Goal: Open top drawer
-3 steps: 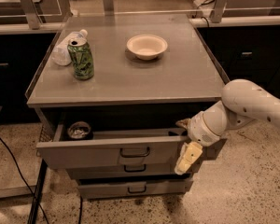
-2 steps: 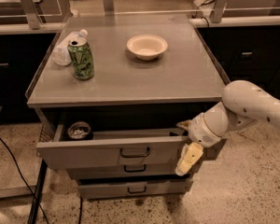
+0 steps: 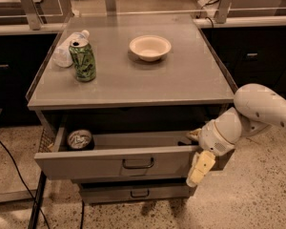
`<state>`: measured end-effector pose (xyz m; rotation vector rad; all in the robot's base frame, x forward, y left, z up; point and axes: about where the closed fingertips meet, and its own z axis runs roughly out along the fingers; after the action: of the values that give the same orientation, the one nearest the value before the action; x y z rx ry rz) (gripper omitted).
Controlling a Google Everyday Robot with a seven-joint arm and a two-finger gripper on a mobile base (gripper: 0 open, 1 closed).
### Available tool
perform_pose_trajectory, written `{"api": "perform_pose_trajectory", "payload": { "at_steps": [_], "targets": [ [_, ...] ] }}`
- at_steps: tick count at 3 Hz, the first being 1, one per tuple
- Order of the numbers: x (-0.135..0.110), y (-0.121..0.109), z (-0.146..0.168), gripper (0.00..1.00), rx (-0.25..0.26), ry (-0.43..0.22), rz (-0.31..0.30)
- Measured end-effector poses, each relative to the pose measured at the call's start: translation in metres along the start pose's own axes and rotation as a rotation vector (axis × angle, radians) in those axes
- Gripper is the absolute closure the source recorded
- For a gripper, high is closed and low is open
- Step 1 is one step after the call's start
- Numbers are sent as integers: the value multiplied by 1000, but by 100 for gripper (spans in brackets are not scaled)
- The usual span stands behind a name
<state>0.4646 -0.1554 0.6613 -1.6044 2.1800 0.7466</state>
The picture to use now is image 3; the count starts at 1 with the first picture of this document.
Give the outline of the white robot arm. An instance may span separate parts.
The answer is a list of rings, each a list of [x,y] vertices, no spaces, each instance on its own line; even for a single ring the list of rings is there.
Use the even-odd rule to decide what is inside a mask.
[[[273,90],[259,84],[240,87],[234,96],[234,106],[212,119],[202,128],[187,133],[202,149],[195,154],[187,184],[195,187],[211,171],[217,156],[235,148],[244,136],[252,136],[277,126],[286,131],[286,100]]]

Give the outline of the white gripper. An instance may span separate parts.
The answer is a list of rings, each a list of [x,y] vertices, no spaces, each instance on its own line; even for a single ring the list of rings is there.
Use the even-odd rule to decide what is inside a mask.
[[[215,156],[224,156],[232,151],[241,133],[241,118],[234,107],[209,121],[202,129],[197,128],[186,133],[189,140],[198,141],[199,146],[206,150],[194,154],[186,179],[187,185],[192,188],[197,186],[215,165]]]

